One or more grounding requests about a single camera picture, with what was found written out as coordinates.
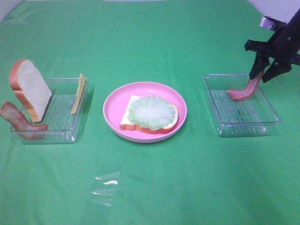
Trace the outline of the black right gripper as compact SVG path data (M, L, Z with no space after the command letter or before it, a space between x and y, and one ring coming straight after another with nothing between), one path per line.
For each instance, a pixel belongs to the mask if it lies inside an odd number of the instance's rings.
M262 76L264 83L274 77L289 72L290 64L300 63L300 12L297 11L286 26L274 31L274 34L267 42L248 40L245 50L256 52L255 61L249 73L253 80L270 65L269 57L275 59L271 66Z

